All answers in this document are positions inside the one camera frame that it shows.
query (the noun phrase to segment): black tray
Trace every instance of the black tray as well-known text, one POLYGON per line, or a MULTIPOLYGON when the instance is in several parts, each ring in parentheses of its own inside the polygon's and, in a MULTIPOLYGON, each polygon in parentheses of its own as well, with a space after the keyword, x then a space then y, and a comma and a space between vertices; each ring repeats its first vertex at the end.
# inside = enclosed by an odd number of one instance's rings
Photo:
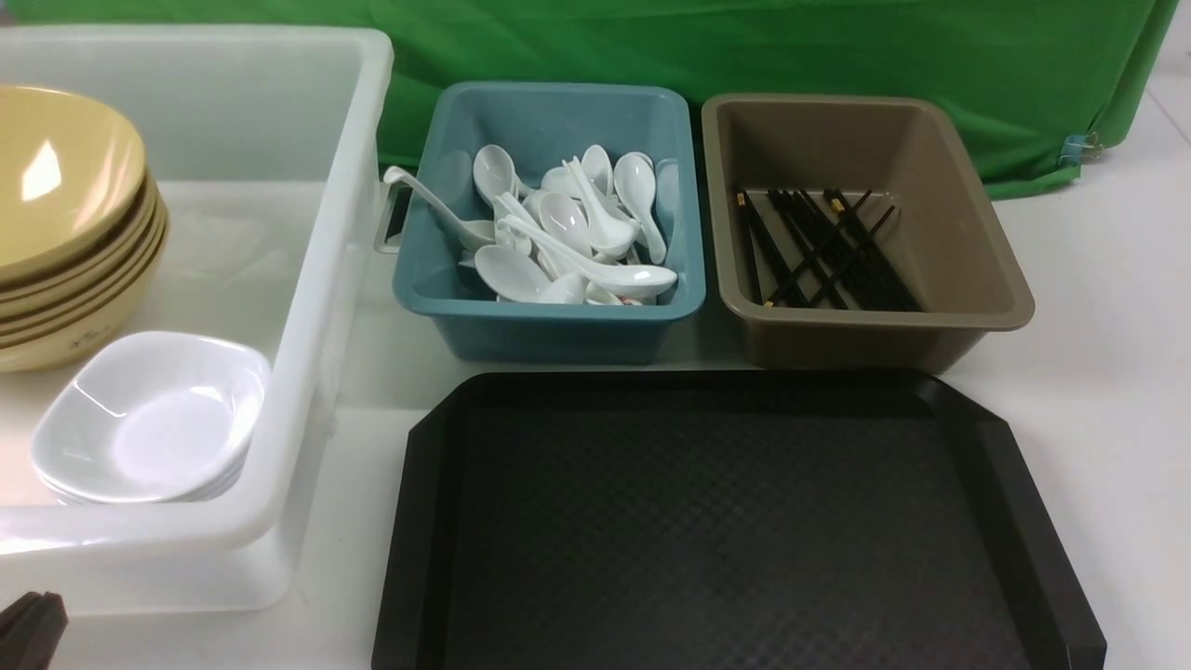
POLYGON ((1009 427, 917 374, 476 377, 399 501, 376 670, 1104 665, 1009 427))

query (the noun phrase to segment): yellow bowl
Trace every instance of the yellow bowl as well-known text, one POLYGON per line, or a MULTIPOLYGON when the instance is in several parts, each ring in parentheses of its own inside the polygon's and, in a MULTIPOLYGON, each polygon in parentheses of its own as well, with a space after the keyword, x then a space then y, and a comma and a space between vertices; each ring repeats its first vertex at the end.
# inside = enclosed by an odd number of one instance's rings
POLYGON ((0 338, 0 372, 45 370, 79 361, 112 338, 136 311, 156 274, 169 238, 169 214, 162 209, 156 245, 139 270, 76 312, 63 314, 11 337, 0 338))
POLYGON ((145 150, 129 119, 58 90, 0 87, 0 283, 83 252, 129 209, 145 150))
POLYGON ((162 225, 160 220, 150 223, 150 225, 145 227, 144 232, 141 233, 141 238, 137 240, 132 251, 121 258, 120 262, 99 281, 87 286, 82 290, 73 295, 67 295, 64 299, 32 313, 25 313, 11 318, 0 318, 0 343, 2 343, 5 338, 11 337, 11 334, 20 334, 31 327, 43 323, 50 323, 61 315, 68 315, 80 308, 85 308, 88 303, 108 293, 112 288, 125 283, 129 277, 137 275, 142 269, 142 265, 148 261, 146 256, 149 256, 150 252, 157 248, 157 240, 161 237, 162 231, 161 228, 162 225))
POLYGON ((30 314, 87 289, 126 261, 154 220, 157 184, 146 177, 124 221, 95 243, 77 262, 27 283, 0 287, 0 319, 30 314))
POLYGON ((33 340, 0 349, 0 374, 61 368, 99 351, 116 337, 120 325, 137 311, 145 290, 152 283, 168 237, 167 215, 161 244, 154 251, 148 267, 131 283, 117 290, 106 302, 96 305, 94 311, 63 324, 58 330, 52 330, 33 340))

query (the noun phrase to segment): green backdrop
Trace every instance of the green backdrop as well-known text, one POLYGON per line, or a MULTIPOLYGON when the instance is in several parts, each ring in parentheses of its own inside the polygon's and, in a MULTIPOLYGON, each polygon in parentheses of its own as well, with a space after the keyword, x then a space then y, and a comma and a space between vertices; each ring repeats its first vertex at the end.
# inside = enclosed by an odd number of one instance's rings
POLYGON ((395 71, 384 159, 412 165, 438 93, 475 79, 909 95, 941 105, 994 195, 1121 142, 1178 0, 8 0, 19 23, 374 26, 395 71))

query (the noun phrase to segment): white square bowl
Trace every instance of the white square bowl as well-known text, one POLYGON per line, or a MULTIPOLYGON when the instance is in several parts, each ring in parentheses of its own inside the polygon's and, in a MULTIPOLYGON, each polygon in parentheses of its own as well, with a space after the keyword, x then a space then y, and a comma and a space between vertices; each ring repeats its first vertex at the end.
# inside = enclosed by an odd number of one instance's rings
POLYGON ((86 365, 33 432, 38 476, 98 503, 192 497, 238 470, 269 362, 187 332, 129 334, 86 365))

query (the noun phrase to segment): white table surface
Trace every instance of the white table surface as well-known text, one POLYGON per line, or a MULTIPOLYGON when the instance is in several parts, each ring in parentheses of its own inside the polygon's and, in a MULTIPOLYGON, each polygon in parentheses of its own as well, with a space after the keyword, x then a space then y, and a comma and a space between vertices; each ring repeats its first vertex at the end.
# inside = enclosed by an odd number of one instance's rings
MULTIPOLYGON (((1110 670, 1191 668, 1191 60, 1162 58, 1125 144, 1070 188, 997 203, 1037 313, 946 376, 1012 426, 1110 670)), ((289 595, 256 613, 76 620, 54 668, 369 666, 405 434, 485 370, 397 305, 392 263, 368 269, 289 595)), ((696 350, 731 364, 721 309, 676 332, 662 365, 688 368, 696 350)))

